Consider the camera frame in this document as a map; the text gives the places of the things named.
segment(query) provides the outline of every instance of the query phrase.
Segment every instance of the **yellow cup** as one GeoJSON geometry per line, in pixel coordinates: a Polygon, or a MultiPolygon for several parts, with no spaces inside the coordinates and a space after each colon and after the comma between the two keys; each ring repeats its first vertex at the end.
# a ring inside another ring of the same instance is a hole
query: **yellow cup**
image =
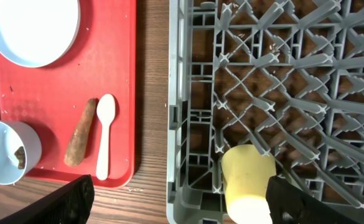
{"type": "Polygon", "coordinates": [[[276,175],[274,157],[261,156],[255,146],[231,148],[222,159],[226,206],[230,218],[238,223],[272,223],[266,189],[276,175]]]}

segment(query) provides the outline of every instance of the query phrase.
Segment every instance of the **spoon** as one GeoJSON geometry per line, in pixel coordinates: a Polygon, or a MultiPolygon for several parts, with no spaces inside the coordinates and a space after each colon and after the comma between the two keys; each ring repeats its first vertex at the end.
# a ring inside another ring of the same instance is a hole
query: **spoon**
{"type": "Polygon", "coordinates": [[[115,118],[115,99],[111,94],[106,94],[101,97],[97,105],[97,117],[99,117],[101,122],[102,130],[96,176],[99,180],[105,180],[108,177],[110,125],[115,118]]]}

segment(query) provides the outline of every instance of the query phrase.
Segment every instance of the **white plate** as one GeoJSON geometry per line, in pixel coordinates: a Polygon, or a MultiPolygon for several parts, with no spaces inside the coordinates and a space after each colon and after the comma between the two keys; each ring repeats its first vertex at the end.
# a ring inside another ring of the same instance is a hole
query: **white plate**
{"type": "Polygon", "coordinates": [[[80,25],[78,0],[0,0],[0,53],[42,67],[71,47],[80,25]]]}

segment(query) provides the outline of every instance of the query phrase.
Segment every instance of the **white cup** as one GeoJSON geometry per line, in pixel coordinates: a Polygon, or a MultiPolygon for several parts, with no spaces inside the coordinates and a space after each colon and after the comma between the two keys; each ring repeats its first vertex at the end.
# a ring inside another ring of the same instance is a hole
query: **white cup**
{"type": "Polygon", "coordinates": [[[0,121],[1,185],[17,182],[38,163],[41,153],[39,137],[30,126],[20,121],[0,121]],[[24,169],[18,169],[19,160],[14,155],[21,146],[26,155],[24,169]]]}
{"type": "Polygon", "coordinates": [[[226,207],[238,223],[272,223],[266,201],[269,178],[276,175],[274,157],[262,156],[252,144],[229,149],[222,157],[226,207]]]}

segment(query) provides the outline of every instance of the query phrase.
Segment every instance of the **wooden table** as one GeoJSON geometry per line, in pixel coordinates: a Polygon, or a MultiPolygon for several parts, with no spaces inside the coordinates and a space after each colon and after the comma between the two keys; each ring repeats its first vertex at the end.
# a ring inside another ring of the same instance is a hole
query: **wooden table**
{"type": "MultiPolygon", "coordinates": [[[[136,170],[119,190],[95,189],[88,223],[168,223],[166,218],[169,2],[137,0],[136,170]]],[[[0,219],[62,184],[23,178],[0,186],[0,219]]]]}

